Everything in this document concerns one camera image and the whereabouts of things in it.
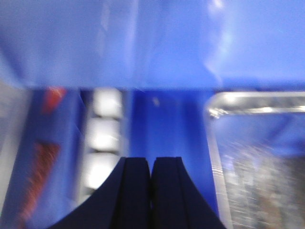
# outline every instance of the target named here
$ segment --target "black object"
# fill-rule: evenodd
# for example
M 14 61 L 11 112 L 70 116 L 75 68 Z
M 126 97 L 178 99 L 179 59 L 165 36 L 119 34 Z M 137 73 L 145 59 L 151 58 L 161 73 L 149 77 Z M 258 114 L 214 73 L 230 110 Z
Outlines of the black object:
M 91 197 L 48 229 L 225 229 L 180 157 L 157 158 L 149 175 L 145 158 L 122 157 Z
M 149 178 L 145 158 L 122 157 L 91 197 L 48 229 L 147 229 Z
M 156 159 L 152 186 L 153 228 L 225 229 L 191 181 L 180 157 Z

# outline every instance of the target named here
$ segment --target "white block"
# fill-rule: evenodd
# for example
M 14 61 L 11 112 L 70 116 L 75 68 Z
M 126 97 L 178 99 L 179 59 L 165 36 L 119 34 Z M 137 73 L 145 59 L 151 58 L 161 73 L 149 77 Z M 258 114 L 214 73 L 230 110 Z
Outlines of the white block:
M 103 117 L 122 117 L 122 93 L 115 88 L 96 89 L 93 95 L 93 110 Z
M 118 163 L 120 157 L 112 153 L 90 153 L 85 157 L 84 184 L 97 189 Z
M 120 122 L 102 118 L 89 120 L 88 145 L 99 151 L 119 151 Z

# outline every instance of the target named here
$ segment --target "blue surface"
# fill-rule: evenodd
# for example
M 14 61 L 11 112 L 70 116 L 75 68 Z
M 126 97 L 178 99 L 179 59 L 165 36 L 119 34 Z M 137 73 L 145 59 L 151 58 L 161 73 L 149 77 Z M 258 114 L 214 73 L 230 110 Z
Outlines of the blue surface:
M 3 0 L 3 78 L 93 88 L 304 89 L 303 0 Z
M 203 104 L 212 92 L 134 92 L 130 156 L 181 156 L 196 187 L 218 212 L 210 156 L 203 124 Z
M 15 223 L 31 174 L 36 141 L 56 143 L 61 149 L 27 227 L 46 228 L 76 205 L 74 188 L 83 114 L 80 93 L 68 92 L 52 114 L 41 114 L 43 99 L 44 91 L 34 92 L 1 216 L 1 228 L 17 227 Z
M 228 115 L 213 120 L 212 128 L 220 152 L 257 147 L 276 156 L 304 155 L 304 114 Z

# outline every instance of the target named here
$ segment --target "red object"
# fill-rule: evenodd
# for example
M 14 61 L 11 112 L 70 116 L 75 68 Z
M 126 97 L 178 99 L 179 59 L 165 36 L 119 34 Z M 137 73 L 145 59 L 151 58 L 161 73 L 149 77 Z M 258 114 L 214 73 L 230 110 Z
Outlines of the red object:
M 25 200 L 20 211 L 20 229 L 25 228 L 26 221 L 31 217 L 36 208 L 37 200 L 46 184 L 52 166 L 59 153 L 60 146 L 53 143 L 36 143 L 35 150 L 36 155 L 32 167 L 32 175 L 29 179 Z
M 44 96 L 42 113 L 43 114 L 52 113 L 61 103 L 66 93 L 67 90 L 63 87 L 49 87 Z

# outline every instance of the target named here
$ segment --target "blurry background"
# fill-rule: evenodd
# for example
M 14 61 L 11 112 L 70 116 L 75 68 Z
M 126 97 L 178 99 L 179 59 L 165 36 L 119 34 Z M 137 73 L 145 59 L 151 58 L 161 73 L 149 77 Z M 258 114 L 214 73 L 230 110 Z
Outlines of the blurry background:
M 303 100 L 213 96 L 304 91 L 304 14 L 303 0 L 1 1 L 0 227 L 48 227 L 121 156 L 182 156 L 227 228 L 302 228 Z

